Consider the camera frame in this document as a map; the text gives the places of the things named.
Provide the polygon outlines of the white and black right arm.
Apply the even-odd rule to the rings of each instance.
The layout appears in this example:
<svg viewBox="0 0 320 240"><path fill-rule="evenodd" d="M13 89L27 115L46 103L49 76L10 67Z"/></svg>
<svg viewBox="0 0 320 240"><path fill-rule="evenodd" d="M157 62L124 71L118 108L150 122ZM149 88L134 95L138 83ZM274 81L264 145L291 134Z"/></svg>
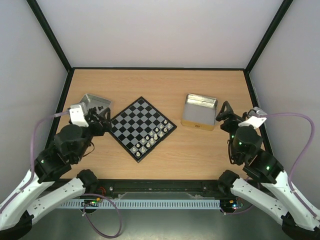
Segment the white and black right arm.
<svg viewBox="0 0 320 240"><path fill-rule="evenodd" d="M259 107L238 116L228 101L222 104L215 119L222 122L221 130L229 134L230 163L242 166L247 176L269 190L271 195L250 185L231 170L224 171L219 177L218 191L224 196L240 197L265 212L293 240L318 240L320 210L293 184L292 172L286 172L274 155L261 148L263 138L257 129L275 116Z"/></svg>

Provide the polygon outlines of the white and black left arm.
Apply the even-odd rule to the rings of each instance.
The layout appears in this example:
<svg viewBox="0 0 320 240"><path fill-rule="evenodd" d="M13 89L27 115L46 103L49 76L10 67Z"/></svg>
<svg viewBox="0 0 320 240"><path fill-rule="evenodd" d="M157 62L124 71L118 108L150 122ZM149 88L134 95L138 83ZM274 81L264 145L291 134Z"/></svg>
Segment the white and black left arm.
<svg viewBox="0 0 320 240"><path fill-rule="evenodd" d="M94 194L98 178L85 169L65 185L40 196L46 189L70 171L86 155L94 137L103 136L111 130L111 110L97 108L82 110L81 107L67 111L68 125L57 133L48 147L38 157L30 155L30 170L17 188L0 205L0 238L18 240L33 225L65 201L83 194Z"/></svg>

